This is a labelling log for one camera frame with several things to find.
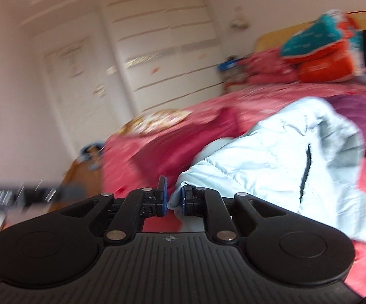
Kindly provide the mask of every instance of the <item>wooden headboard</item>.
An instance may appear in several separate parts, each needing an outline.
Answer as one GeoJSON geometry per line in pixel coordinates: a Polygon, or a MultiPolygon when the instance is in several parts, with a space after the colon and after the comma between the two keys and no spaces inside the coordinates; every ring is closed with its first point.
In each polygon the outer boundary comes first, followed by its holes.
{"type": "MultiPolygon", "coordinates": [[[[350,16],[362,29],[366,29],[366,11],[353,12],[350,16]]],[[[255,52],[281,46],[292,35],[306,29],[310,24],[311,22],[299,24],[262,35],[255,43],[255,52]]]]}

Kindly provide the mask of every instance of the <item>circular cover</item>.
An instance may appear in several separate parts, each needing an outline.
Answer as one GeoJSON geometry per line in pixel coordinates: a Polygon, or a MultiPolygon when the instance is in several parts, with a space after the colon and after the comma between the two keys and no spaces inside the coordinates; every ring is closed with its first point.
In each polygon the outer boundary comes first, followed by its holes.
{"type": "Polygon", "coordinates": [[[77,278],[98,254],[97,239],[81,219],[47,214],[0,233],[0,281],[53,287],[77,278]]]}
{"type": "Polygon", "coordinates": [[[296,286],[319,286],[346,278],[354,248],[346,235],[332,227],[287,215],[260,223],[246,241],[246,255],[253,266],[272,279],[296,286]]]}

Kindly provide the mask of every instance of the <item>ribbed black surface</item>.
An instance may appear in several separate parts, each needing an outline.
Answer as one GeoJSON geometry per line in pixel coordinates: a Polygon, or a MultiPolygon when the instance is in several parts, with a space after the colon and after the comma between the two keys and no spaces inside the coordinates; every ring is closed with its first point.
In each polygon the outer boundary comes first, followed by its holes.
{"type": "Polygon", "coordinates": [[[173,236],[176,239],[139,233],[127,245],[107,247],[88,273],[57,288],[26,290],[0,283],[0,304],[355,304],[361,300],[341,282],[314,289],[275,284],[250,268],[234,247],[211,243],[204,233],[173,236]]]}

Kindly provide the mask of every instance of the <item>silver screw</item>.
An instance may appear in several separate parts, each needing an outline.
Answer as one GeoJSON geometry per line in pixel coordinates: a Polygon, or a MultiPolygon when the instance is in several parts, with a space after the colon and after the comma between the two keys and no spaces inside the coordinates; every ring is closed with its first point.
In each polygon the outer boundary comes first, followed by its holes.
{"type": "Polygon", "coordinates": [[[107,232],[107,238],[110,240],[122,240],[125,239],[127,237],[127,235],[125,234],[125,232],[120,231],[120,230],[114,230],[114,231],[108,231],[107,232]]]}
{"type": "Polygon", "coordinates": [[[217,238],[223,241],[231,241],[236,238],[236,233],[232,231],[219,231],[217,238]]]}

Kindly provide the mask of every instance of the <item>red bedspread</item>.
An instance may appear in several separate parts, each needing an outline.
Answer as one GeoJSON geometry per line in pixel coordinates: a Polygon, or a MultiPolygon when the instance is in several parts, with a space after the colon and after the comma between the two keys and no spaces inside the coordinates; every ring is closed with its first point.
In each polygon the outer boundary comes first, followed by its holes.
{"type": "MultiPolygon", "coordinates": [[[[302,97],[326,97],[345,93],[355,93],[366,97],[366,86],[359,84],[292,84],[259,85],[242,91],[230,93],[206,102],[194,105],[187,120],[167,130],[173,131],[188,123],[205,123],[216,117],[224,106],[235,106],[239,112],[240,129],[245,132],[257,122],[276,113],[284,106],[302,97]]],[[[104,154],[103,188],[116,197],[124,197],[131,190],[145,187],[142,177],[130,158],[147,142],[163,133],[148,137],[112,136],[108,139],[104,154]]],[[[360,180],[362,190],[366,192],[366,158],[360,180]]],[[[173,216],[164,220],[150,218],[146,223],[148,231],[174,232],[179,222],[173,216]]],[[[355,243],[356,259],[346,280],[347,284],[361,295],[366,295],[366,244],[355,243]]]]}

